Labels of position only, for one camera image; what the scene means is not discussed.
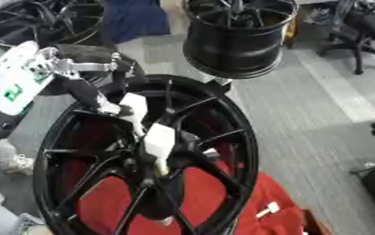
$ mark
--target black alloy wheel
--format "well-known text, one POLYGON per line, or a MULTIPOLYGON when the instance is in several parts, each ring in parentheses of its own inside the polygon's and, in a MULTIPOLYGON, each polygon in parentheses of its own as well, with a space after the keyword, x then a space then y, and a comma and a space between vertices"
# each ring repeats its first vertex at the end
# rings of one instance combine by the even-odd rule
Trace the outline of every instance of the black alloy wheel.
POLYGON ((187 60, 232 79, 262 76, 278 66, 284 29, 298 11, 294 0, 184 0, 184 8, 191 21, 187 60))
POLYGON ((184 235, 222 234, 242 211, 258 170, 256 137, 242 111, 224 94, 193 79, 147 77, 149 83, 130 78, 126 86, 108 84, 101 91, 115 103, 125 92, 145 96, 146 129, 160 122, 176 130, 176 146, 167 161, 170 174, 154 173, 153 158, 143 154, 130 123, 72 105, 48 132, 33 175, 40 213, 55 235, 97 234, 81 220, 77 208, 81 198, 107 177, 123 180, 131 195, 115 235, 129 234, 136 215, 153 220, 172 216, 184 235), (204 153, 209 149, 219 153, 216 158, 227 165, 227 172, 204 153), (69 168, 75 164, 86 165, 86 170, 78 173, 69 168), (180 208, 185 194, 182 176, 191 167, 213 176, 225 188, 220 206, 198 226, 180 208), (67 186, 71 178, 74 182, 67 186))
POLYGON ((22 0, 0 8, 0 47, 34 40, 41 47, 80 44, 97 35, 103 6, 97 0, 22 0))

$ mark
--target red cloth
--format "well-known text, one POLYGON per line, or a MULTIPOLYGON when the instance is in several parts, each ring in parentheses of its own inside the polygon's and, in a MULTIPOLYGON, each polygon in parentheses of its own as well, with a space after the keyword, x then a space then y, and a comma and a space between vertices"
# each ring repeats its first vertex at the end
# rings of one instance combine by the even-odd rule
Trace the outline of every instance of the red cloth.
MULTIPOLYGON (((226 170, 222 162, 218 165, 226 170)), ((181 210, 194 226, 211 215, 225 195, 224 187, 217 179, 196 168, 186 170, 185 192, 181 210)), ((109 177, 81 199, 80 219, 97 233, 110 235, 129 203, 127 186, 120 179, 109 177)), ((252 197, 240 215, 235 234, 300 235, 301 228, 301 210, 278 183, 260 173, 252 197), (280 211, 257 219, 256 213, 273 201, 279 204, 280 211)), ((137 216, 131 223, 129 234, 177 235, 180 229, 176 222, 164 228, 155 221, 137 216)))

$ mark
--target black office chair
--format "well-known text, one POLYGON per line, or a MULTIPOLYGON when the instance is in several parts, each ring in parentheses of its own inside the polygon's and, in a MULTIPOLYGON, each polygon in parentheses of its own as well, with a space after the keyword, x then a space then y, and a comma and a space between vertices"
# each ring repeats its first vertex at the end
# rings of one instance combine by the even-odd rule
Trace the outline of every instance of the black office chair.
POLYGON ((342 32, 333 32, 329 39, 331 41, 340 39, 341 42, 324 46, 318 52, 320 56, 324 56, 330 50, 352 50, 356 58, 355 74, 357 75, 363 74, 362 51, 375 54, 375 49, 370 45, 371 41, 375 39, 375 14, 373 14, 375 6, 363 6, 363 9, 363 11, 350 10, 344 19, 345 24, 358 32, 355 39, 342 32))

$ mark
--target floor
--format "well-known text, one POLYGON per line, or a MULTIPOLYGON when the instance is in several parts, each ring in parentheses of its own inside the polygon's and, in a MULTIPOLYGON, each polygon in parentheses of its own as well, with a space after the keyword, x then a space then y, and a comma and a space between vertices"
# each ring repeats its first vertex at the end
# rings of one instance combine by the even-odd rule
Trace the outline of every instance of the floor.
MULTIPOLYGON (((136 39, 120 50, 148 73, 173 73, 208 80, 184 59, 181 44, 188 21, 174 2, 166 2, 173 35, 136 39)), ((375 161, 375 57, 365 56, 366 72, 353 75, 353 58, 336 51, 315 54, 322 35, 301 29, 293 50, 284 49, 276 71, 237 81, 229 96, 252 122, 259 140, 261 170, 277 179, 336 235, 375 234, 375 205, 360 181, 348 173, 375 161)), ((71 104, 67 96, 39 97, 10 140, 19 152, 35 157, 54 119, 71 104)), ((31 179, 0 173, 0 192, 15 213, 35 213, 31 179)))

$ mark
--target wheel rim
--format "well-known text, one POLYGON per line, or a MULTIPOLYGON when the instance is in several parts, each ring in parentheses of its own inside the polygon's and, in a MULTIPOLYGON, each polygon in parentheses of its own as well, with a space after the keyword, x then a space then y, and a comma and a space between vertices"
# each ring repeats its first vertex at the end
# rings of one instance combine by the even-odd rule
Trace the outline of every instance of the wheel rim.
MULTIPOLYGON (((130 211, 130 214, 127 217, 125 216, 126 213, 124 213, 120 223, 118 223, 112 234, 128 234, 131 221, 135 217, 135 214, 131 212, 129 208, 138 209, 138 203, 146 200, 145 196, 148 194, 149 190, 159 192, 166 198, 165 202, 167 205, 171 206, 171 215, 177 221, 181 234, 221 234, 240 213, 252 192, 258 166, 256 139, 252 128, 242 112, 226 96, 215 94, 204 84, 191 79, 167 75, 152 75, 149 76, 149 79, 150 83, 130 84, 127 90, 129 92, 145 95, 148 98, 148 103, 150 105, 149 110, 151 111, 153 110, 151 106, 157 107, 158 104, 161 104, 163 107, 167 106, 168 109, 160 108, 160 111, 157 112, 150 111, 148 118, 146 118, 145 125, 149 126, 149 123, 160 118, 164 123, 175 127, 176 130, 183 130, 196 135, 199 140, 194 141, 195 148, 192 149, 189 147, 190 149, 187 149, 187 145, 192 146, 193 141, 187 140, 189 138, 182 136, 182 132, 177 131, 177 133, 179 133, 176 135, 178 146, 175 147, 168 160, 171 173, 167 177, 155 178, 153 187, 145 188, 143 186, 136 188, 131 185, 132 182, 139 183, 142 179, 133 179, 130 177, 130 174, 127 173, 129 169, 127 170, 126 167, 124 167, 124 161, 134 159, 135 162, 143 162, 143 164, 146 164, 146 162, 144 162, 144 160, 142 161, 140 156, 137 156, 137 144, 132 140, 128 140, 131 139, 129 132, 122 131, 118 135, 124 137, 126 141, 122 142, 121 149, 114 154, 112 151, 104 153, 101 153, 101 151, 105 150, 107 146, 110 146, 111 142, 115 141, 118 136, 112 136, 110 140, 105 138, 105 143, 101 143, 101 145, 98 146, 98 150, 92 149, 97 149, 97 141, 87 141, 87 149, 81 150, 73 150, 72 148, 80 148, 80 144, 74 146, 76 144, 73 141, 69 141, 69 138, 74 139, 74 135, 77 134, 83 137, 83 133, 79 131, 81 126, 77 126, 78 120, 84 121, 87 118, 99 118, 100 123, 106 124, 108 123, 107 120, 113 120, 114 123, 116 123, 115 125, 118 125, 115 128, 105 127, 106 129, 126 130, 130 128, 129 124, 117 121, 111 117, 95 117, 94 114, 87 111, 74 111, 81 108, 79 105, 70 107, 61 115, 59 120, 56 121, 45 138, 45 141, 43 141, 34 173, 35 197, 38 201, 40 212, 43 217, 45 217, 46 222, 50 225, 54 233, 96 234, 81 221, 80 215, 78 215, 77 212, 78 198, 88 194, 91 188, 94 188, 97 183, 101 182, 101 178, 106 178, 108 176, 122 178, 123 181, 128 184, 130 191, 132 191, 132 201, 127 209, 127 212, 130 211), (168 113, 172 115, 163 116, 166 110, 171 109, 173 111, 168 113), (226 162, 226 165, 229 167, 228 173, 218 168, 209 161, 209 158, 202 154, 203 151, 208 148, 214 148, 218 153, 223 152, 223 149, 227 148, 226 150, 228 150, 227 152, 230 154, 223 154, 222 160, 226 162), (68 190, 69 192, 63 192, 63 189, 60 190, 60 188, 55 187, 56 185, 62 185, 62 182, 66 181, 66 178, 64 178, 65 174, 62 173, 63 167, 66 167, 63 161, 66 159, 68 159, 68 161, 74 159, 75 161, 86 162, 89 161, 90 158, 88 156, 90 155, 97 155, 97 158, 101 162, 110 162, 110 164, 106 163, 103 166, 107 167, 104 168, 104 171, 97 172, 97 177, 93 175, 95 177, 92 176, 89 178, 92 183, 89 181, 87 182, 89 185, 85 183, 84 187, 79 186, 84 182, 86 176, 91 175, 87 172, 85 173, 85 177, 79 176, 79 180, 76 180, 73 184, 73 190, 68 190), (175 184, 178 184, 178 176, 183 175, 184 171, 192 166, 198 167, 212 177, 220 180, 226 190, 226 196, 217 210, 215 210, 212 215, 209 215, 203 223, 198 224, 198 226, 192 226, 179 208, 179 200, 183 200, 183 196, 181 196, 181 198, 175 198, 175 194, 169 191, 171 190, 169 188, 174 188, 172 182, 175 183, 175 180, 177 180, 175 184)), ((116 85, 113 84, 105 87, 105 91, 107 91, 108 97, 112 101, 115 99, 118 101, 123 95, 122 90, 115 86, 116 85)), ((102 132, 102 126, 97 126, 97 129, 102 132)), ((138 163, 136 167, 140 170, 144 169, 138 163)), ((156 206, 148 206, 145 201, 142 203, 146 208, 156 208, 156 206)))
POLYGON ((273 71, 281 59, 285 26, 297 13, 293 0, 185 0, 191 20, 183 52, 197 69, 245 79, 273 71))
POLYGON ((41 47, 80 43, 94 36, 102 22, 97 0, 21 1, 0 9, 0 46, 35 40, 41 47))
POLYGON ((214 28, 229 30, 267 30, 292 20, 298 7, 292 0, 243 0, 243 10, 233 12, 228 0, 185 0, 184 6, 192 20, 214 28))

